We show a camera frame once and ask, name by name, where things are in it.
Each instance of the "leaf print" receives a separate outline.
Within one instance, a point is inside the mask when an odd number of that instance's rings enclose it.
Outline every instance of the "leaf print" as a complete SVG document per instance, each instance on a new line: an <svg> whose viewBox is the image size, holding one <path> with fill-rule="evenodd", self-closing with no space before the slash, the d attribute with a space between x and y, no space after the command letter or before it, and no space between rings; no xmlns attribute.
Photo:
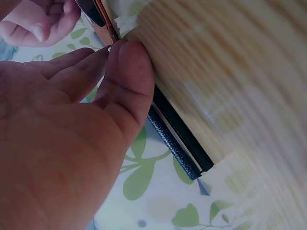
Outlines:
<svg viewBox="0 0 307 230"><path fill-rule="evenodd" d="M86 96L86 100L87 100L87 102L91 102L92 100L93 100L93 98L94 98L94 96L95 96L95 94L96 94L96 92L97 92L97 86L90 92L90 94L89 95L87 95Z"/></svg>
<svg viewBox="0 0 307 230"><path fill-rule="evenodd" d="M179 178L182 180L183 183L192 184L194 182L190 180L187 173L183 170L183 168L181 167L181 165L179 164L179 162L175 157L173 157L173 164L177 175L179 176Z"/></svg>
<svg viewBox="0 0 307 230"><path fill-rule="evenodd" d="M212 220L216 217L216 215L219 213L219 211L226 209L230 206L234 205L233 203L230 203L228 201L224 200L216 200L211 204L210 207L210 224Z"/></svg>
<svg viewBox="0 0 307 230"><path fill-rule="evenodd" d="M62 53L62 52L55 53L54 55L52 55L52 59L58 58L58 57L60 57L60 56L62 56L62 55L65 55L65 54L66 54L66 53Z"/></svg>
<svg viewBox="0 0 307 230"><path fill-rule="evenodd" d="M68 44L67 47L69 49L76 49L76 46L74 44Z"/></svg>
<svg viewBox="0 0 307 230"><path fill-rule="evenodd" d="M229 217L226 214L222 214L222 219L229 224Z"/></svg>
<svg viewBox="0 0 307 230"><path fill-rule="evenodd" d="M251 223L249 221L240 224L238 227L234 228L234 230L250 230Z"/></svg>
<svg viewBox="0 0 307 230"><path fill-rule="evenodd" d="M42 61L43 59L44 59L44 56L40 54L40 55L35 56L32 59L32 61Z"/></svg>
<svg viewBox="0 0 307 230"><path fill-rule="evenodd" d="M138 136L131 145L131 150L136 159L142 158L142 155L145 151L146 139L147 139L147 131L146 128L143 127L141 132L138 134Z"/></svg>
<svg viewBox="0 0 307 230"><path fill-rule="evenodd" d="M200 218L197 209L193 204L188 204L186 208L179 209L172 219L172 223L174 226L182 228L198 226Z"/></svg>
<svg viewBox="0 0 307 230"><path fill-rule="evenodd" d="M154 172L154 164L148 163L135 170L125 181L123 193L128 200L139 199L147 190Z"/></svg>
<svg viewBox="0 0 307 230"><path fill-rule="evenodd" d="M81 37L84 34L84 32L86 31L86 29L87 28L81 28L79 30L76 30L76 31L72 32L71 33L71 38L72 39L77 39L77 38Z"/></svg>
<svg viewBox="0 0 307 230"><path fill-rule="evenodd" d="M218 127L224 132L232 132L239 129L243 124L243 117L233 112L221 112L214 116Z"/></svg>
<svg viewBox="0 0 307 230"><path fill-rule="evenodd" d="M90 44L90 39L88 37L84 37L79 42L84 46L88 46Z"/></svg>

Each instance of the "light wood surface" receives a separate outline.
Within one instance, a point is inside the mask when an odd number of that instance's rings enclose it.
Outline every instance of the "light wood surface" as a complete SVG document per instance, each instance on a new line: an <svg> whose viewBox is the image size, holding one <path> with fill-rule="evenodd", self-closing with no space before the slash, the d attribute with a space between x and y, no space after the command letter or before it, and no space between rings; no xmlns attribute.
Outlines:
<svg viewBox="0 0 307 230"><path fill-rule="evenodd" d="M153 0L131 39L259 229L307 229L307 2Z"/></svg>

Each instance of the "fingernail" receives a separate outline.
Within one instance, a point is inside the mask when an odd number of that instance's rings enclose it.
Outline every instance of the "fingernail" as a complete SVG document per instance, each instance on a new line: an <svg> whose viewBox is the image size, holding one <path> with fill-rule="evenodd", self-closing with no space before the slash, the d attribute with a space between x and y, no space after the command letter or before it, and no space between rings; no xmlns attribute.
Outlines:
<svg viewBox="0 0 307 230"><path fill-rule="evenodd" d="M38 39L39 42L44 41L43 26L41 24L36 24L35 26L33 26L32 33Z"/></svg>

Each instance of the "black edge trim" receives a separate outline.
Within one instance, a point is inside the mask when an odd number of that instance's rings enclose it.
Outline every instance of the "black edge trim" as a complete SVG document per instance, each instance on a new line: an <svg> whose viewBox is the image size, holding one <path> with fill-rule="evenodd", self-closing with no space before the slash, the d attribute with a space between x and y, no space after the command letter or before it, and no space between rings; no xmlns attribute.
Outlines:
<svg viewBox="0 0 307 230"><path fill-rule="evenodd" d="M157 86L154 88L153 102L184 143L185 147L190 151L203 172L211 169L214 166L212 160Z"/></svg>

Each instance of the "green heart-shaped leaf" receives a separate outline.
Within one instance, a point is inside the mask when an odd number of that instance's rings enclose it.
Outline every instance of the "green heart-shaped leaf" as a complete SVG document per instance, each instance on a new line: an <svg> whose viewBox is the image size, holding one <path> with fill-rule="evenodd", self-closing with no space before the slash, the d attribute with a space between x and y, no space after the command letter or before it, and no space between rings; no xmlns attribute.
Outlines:
<svg viewBox="0 0 307 230"><path fill-rule="evenodd" d="M134 171L125 181L123 186L124 196L128 200L139 199L147 190L154 172L154 163L142 165Z"/></svg>
<svg viewBox="0 0 307 230"><path fill-rule="evenodd" d="M76 31L71 33L71 38L77 39L77 38L81 37L84 34L85 31L86 31L86 28L81 28L79 30L76 30Z"/></svg>
<svg viewBox="0 0 307 230"><path fill-rule="evenodd" d="M68 44L67 47L69 49L76 49L76 46L74 44Z"/></svg>
<svg viewBox="0 0 307 230"><path fill-rule="evenodd" d="M200 218L197 209L193 204L188 204L186 208L179 209L172 219L172 223L174 226L181 228L198 226Z"/></svg>
<svg viewBox="0 0 307 230"><path fill-rule="evenodd" d="M147 132L146 128L143 127L131 145L131 150L136 159L142 158L142 155L145 151L146 139L147 139Z"/></svg>
<svg viewBox="0 0 307 230"><path fill-rule="evenodd" d="M216 217L216 215L219 213L219 211L226 209L230 206L234 205L233 203L230 203L228 201L224 200L216 200L211 204L210 207L210 223L212 220Z"/></svg>
<svg viewBox="0 0 307 230"><path fill-rule="evenodd" d="M190 180L190 178L188 177L187 173L183 170L183 168L181 167L181 165L179 164L179 162L177 161L177 159L175 157L173 157L173 164L174 164L174 168L177 172L177 175L179 176L179 178L186 184L192 184L194 181Z"/></svg>
<svg viewBox="0 0 307 230"><path fill-rule="evenodd" d="M91 41L90 41L90 39L88 37L84 37L79 42L80 42L80 44L82 44L84 46L88 46Z"/></svg>

